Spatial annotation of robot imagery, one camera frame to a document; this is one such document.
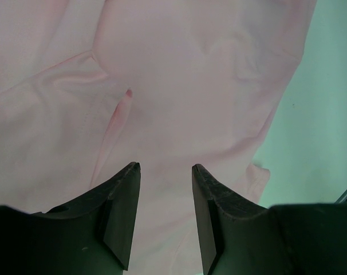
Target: pink fabric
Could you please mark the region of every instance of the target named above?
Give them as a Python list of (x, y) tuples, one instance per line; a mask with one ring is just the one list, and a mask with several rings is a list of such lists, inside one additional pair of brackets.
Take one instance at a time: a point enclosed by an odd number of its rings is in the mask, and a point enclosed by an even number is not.
[(126, 274), (200, 273), (191, 166), (258, 201), (315, 4), (0, 1), (0, 204), (47, 211), (138, 161)]

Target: garment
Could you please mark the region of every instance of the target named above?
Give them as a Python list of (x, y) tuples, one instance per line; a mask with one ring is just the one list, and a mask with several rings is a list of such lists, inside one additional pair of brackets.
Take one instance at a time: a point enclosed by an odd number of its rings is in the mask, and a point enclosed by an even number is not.
[(200, 273), (191, 166), (258, 201), (315, 4), (0, 1), (0, 204), (48, 211), (138, 161), (125, 273)]

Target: pink cloth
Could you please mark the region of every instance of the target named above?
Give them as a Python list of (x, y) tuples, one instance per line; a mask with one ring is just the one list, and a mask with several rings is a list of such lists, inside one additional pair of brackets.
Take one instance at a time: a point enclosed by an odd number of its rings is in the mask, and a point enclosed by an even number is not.
[(0, 1), (0, 204), (48, 211), (138, 161), (126, 274), (200, 273), (191, 166), (258, 201), (315, 4)]

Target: green surface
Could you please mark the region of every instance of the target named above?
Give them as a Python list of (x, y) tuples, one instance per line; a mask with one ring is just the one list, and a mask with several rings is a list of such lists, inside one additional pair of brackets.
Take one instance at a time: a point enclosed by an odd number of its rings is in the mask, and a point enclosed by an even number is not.
[(347, 0), (318, 0), (305, 54), (254, 163), (260, 204), (334, 202), (347, 189)]

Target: mint green background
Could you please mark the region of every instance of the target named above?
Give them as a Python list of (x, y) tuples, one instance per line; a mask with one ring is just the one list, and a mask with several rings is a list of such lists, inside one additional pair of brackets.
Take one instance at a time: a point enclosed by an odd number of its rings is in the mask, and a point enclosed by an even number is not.
[(334, 202), (347, 189), (347, 0), (318, 0), (303, 60), (254, 163), (271, 172), (262, 206)]

